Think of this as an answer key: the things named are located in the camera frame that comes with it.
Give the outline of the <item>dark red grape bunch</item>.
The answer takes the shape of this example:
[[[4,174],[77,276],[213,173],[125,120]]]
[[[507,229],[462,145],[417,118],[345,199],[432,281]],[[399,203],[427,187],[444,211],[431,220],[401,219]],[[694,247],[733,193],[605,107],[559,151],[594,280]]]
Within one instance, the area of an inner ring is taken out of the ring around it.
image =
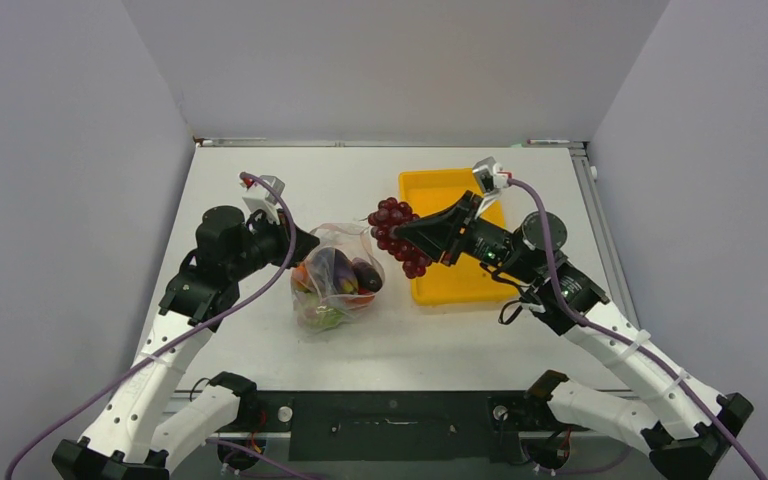
[[[400,227],[418,219],[419,215],[407,202],[395,197],[379,201],[377,208],[366,217],[377,247],[401,263],[408,279],[423,277],[431,264],[429,256],[397,235]]]

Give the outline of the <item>slim purple eggplant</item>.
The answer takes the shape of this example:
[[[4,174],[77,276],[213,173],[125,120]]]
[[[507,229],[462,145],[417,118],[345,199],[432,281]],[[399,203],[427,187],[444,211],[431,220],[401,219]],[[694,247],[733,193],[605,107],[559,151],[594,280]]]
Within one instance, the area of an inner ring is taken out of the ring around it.
[[[360,293],[377,293],[381,290],[384,279],[372,263],[355,258],[351,267],[357,279]]]

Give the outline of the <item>green orange mango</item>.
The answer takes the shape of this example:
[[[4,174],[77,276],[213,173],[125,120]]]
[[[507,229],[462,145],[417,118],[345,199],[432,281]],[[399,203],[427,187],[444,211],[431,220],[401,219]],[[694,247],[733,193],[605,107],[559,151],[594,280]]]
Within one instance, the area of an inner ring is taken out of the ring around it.
[[[315,293],[316,286],[305,264],[295,267],[291,272],[291,287],[301,293]]]

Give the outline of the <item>red tomato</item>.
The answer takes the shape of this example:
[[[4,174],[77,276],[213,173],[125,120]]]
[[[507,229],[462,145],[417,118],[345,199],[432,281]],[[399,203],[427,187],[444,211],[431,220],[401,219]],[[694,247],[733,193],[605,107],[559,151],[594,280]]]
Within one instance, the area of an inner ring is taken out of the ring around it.
[[[353,308],[364,308],[372,303],[376,298],[374,292],[360,292],[358,295],[352,295],[347,299],[347,303]]]

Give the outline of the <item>large purple eggplant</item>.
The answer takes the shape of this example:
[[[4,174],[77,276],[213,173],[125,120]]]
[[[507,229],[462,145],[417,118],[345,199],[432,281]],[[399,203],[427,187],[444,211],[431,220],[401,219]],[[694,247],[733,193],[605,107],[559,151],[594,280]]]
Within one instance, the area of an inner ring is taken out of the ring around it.
[[[359,292],[351,262],[339,249],[318,250],[310,261],[308,273],[323,293],[354,295]]]

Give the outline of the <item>clear pink-dotted zip bag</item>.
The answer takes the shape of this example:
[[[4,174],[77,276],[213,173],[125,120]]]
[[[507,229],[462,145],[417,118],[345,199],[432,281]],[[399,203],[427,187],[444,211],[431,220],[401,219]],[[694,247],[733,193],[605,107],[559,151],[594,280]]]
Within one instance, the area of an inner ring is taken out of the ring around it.
[[[382,290],[385,272],[369,227],[328,223],[311,234],[319,245],[291,271],[290,292],[297,324],[321,332],[362,316]]]

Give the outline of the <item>green cabbage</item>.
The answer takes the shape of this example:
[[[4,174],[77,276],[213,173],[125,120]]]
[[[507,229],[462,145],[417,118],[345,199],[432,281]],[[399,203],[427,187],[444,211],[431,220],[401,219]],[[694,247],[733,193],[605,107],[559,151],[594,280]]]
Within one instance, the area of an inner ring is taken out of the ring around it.
[[[314,332],[335,328],[346,318],[346,313],[342,310],[317,302],[297,304],[295,315],[301,327]]]

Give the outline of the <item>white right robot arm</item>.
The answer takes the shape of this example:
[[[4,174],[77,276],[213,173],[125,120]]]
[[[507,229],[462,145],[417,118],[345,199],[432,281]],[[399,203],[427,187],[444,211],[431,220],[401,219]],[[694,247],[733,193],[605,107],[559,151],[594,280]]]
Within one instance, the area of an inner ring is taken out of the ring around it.
[[[635,327],[607,293],[563,252],[565,224],[537,210],[515,230],[484,220],[483,198],[464,193],[452,206],[420,216],[404,202],[381,201],[368,218],[381,249],[411,278],[431,264],[479,263],[517,296],[501,309],[501,324],[521,313],[589,353],[632,391],[623,399],[549,370],[527,391],[525,414],[539,428],[580,426],[644,453],[668,479],[707,479],[753,412],[747,398],[698,381]]]

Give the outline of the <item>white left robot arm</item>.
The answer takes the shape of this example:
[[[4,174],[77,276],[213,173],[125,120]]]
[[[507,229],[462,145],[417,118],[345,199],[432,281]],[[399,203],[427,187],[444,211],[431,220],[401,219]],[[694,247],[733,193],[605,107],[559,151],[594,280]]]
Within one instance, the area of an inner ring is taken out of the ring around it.
[[[202,217],[196,246],[182,260],[159,304],[131,374],[77,441],[64,440],[52,462],[64,479],[167,479],[168,454],[150,441],[166,399],[217,330],[215,317],[239,299],[239,284],[267,265],[298,265],[320,243],[278,212],[246,218],[232,206]]]

